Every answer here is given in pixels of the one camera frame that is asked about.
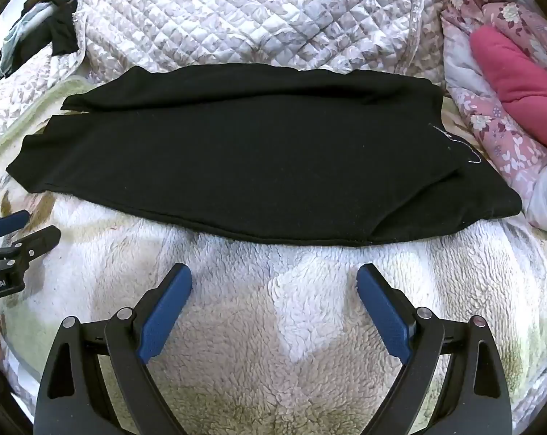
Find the black pants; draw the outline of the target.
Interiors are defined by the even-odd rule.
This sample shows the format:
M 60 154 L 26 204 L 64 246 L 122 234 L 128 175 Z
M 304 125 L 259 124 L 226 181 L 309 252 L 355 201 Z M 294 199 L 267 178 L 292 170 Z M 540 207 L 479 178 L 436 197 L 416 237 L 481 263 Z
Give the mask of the black pants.
M 442 126 L 442 98 L 382 72 L 134 67 L 67 97 L 7 171 L 29 192 L 263 244 L 392 244 L 518 214 Z

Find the dark clothes pile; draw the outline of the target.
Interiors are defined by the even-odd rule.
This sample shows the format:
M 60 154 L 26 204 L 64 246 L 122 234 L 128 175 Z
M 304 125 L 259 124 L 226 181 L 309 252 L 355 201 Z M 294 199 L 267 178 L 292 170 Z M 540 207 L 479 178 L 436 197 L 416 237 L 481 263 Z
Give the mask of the dark clothes pile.
M 3 40 L 0 80 L 9 78 L 49 44 L 52 56 L 76 52 L 76 9 L 77 0 L 41 0 L 25 11 Z

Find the floral fleece blanket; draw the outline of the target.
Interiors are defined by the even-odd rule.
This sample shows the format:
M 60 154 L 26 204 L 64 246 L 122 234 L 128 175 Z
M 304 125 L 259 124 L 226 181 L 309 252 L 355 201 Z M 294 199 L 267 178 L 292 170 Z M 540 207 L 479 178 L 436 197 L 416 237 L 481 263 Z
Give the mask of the floral fleece blanket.
M 228 241 L 58 194 L 31 195 L 6 174 L 21 141 L 83 87 L 0 87 L 0 216 L 31 213 L 29 231 L 61 229 L 25 290 L 0 301 L 1 369 L 33 410 L 66 316 L 108 319 L 135 305 L 173 264 L 193 291 L 149 370 L 192 434 L 357 434 L 400 365 L 355 290 L 373 263 L 392 287 L 439 317 L 487 319 L 515 433 L 547 399 L 547 234 L 522 217 L 453 236 L 374 248 L 293 248 Z

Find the pink floral folded duvet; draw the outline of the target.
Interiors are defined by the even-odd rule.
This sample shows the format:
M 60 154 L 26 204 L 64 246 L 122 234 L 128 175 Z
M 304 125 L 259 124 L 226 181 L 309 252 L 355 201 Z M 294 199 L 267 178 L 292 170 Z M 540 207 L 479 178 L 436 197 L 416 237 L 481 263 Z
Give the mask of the pink floral folded duvet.
M 440 22 L 464 123 L 547 232 L 547 12 L 535 0 L 448 0 Z

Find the quilted grey white bedspread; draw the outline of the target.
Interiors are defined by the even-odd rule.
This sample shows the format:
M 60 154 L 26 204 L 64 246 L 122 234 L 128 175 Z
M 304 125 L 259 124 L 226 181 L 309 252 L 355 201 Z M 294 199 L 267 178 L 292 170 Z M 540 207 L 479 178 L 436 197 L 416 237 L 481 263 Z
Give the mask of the quilted grey white bedspread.
M 0 82 L 0 138 L 38 97 L 89 63 L 107 82 L 133 66 L 265 63 L 443 79 L 446 0 L 78 0 L 78 49 L 42 49 Z

